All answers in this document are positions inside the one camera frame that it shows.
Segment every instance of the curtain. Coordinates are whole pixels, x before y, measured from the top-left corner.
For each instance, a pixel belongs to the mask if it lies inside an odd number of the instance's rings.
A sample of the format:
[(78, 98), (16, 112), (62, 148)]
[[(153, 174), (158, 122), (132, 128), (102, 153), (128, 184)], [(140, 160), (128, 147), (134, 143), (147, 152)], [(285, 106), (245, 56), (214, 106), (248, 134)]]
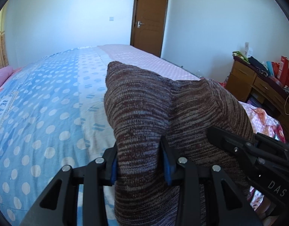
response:
[(8, 65), (8, 59), (5, 49), (5, 33), (4, 33), (4, 22), (7, 4), (8, 3), (6, 3), (2, 8), (2, 10), (0, 11), (0, 68), (3, 68)]

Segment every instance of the bedspread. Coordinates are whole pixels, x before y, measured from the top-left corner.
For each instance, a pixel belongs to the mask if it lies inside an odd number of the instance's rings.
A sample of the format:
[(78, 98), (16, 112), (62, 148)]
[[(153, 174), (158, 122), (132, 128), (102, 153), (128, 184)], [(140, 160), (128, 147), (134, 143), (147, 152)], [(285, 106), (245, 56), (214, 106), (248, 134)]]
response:
[[(173, 80), (199, 80), (128, 45), (56, 53), (11, 76), (0, 89), (0, 210), (12, 225), (20, 224), (63, 165), (84, 166), (114, 145), (103, 105), (107, 65), (114, 60)], [(104, 192), (108, 223), (118, 225), (114, 189)], [(78, 225), (82, 198), (81, 187)]]
[(266, 111), (261, 108), (243, 102), (240, 102), (240, 104), (250, 119), (254, 133), (262, 133), (283, 143), (286, 142), (278, 120), (269, 116)]

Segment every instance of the wooden desk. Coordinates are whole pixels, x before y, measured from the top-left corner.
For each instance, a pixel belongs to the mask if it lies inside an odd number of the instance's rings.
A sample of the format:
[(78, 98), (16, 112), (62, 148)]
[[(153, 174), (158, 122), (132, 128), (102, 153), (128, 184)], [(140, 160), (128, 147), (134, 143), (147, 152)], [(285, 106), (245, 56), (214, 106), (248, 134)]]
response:
[(261, 104), (268, 100), (275, 107), (273, 118), (277, 119), (289, 141), (289, 99), (284, 105), (288, 94), (273, 80), (260, 74), (253, 66), (235, 57), (226, 89), (239, 101), (246, 102), (253, 95)]

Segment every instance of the screw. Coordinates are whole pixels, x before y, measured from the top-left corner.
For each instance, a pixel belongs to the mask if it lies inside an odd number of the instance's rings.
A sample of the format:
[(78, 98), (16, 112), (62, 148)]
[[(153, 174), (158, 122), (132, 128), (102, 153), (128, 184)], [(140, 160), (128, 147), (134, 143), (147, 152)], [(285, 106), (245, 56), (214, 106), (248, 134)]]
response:
[(266, 161), (263, 159), (263, 158), (258, 158), (257, 159), (258, 160), (258, 162), (260, 163), (260, 164), (265, 164), (266, 163)]
[(70, 169), (71, 169), (71, 167), (69, 165), (65, 165), (62, 167), (63, 172), (68, 172)]
[(213, 170), (215, 172), (219, 172), (221, 170), (221, 167), (219, 165), (213, 165)]
[(105, 159), (103, 157), (98, 157), (95, 159), (96, 164), (103, 164), (105, 162)]
[(180, 158), (178, 159), (178, 162), (179, 162), (180, 164), (185, 164), (185, 163), (187, 162), (187, 159), (186, 159), (185, 157), (180, 157)]

